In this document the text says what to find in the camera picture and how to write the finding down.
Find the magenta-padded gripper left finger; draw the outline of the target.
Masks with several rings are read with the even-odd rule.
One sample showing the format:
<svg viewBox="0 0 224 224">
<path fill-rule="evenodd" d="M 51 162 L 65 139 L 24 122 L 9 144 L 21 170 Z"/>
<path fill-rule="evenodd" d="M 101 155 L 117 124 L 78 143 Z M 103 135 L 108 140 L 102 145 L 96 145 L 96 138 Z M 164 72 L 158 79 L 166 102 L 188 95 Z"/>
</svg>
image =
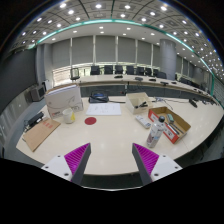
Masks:
<svg viewBox="0 0 224 224">
<path fill-rule="evenodd" d="M 90 154 L 91 144 L 87 143 L 66 155 L 55 156 L 42 169 L 80 185 Z"/>
</svg>

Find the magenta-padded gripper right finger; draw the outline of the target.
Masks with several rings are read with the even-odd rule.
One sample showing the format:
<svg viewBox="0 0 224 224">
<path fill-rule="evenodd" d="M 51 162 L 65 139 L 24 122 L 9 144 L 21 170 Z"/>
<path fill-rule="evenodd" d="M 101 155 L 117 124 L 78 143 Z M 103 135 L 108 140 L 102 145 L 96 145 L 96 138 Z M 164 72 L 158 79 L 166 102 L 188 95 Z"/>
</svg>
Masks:
<svg viewBox="0 0 224 224">
<path fill-rule="evenodd" d="M 167 155 L 158 155 L 136 143 L 132 144 L 132 154 L 135 158 L 143 185 L 147 185 L 182 169 L 181 166 Z"/>
</svg>

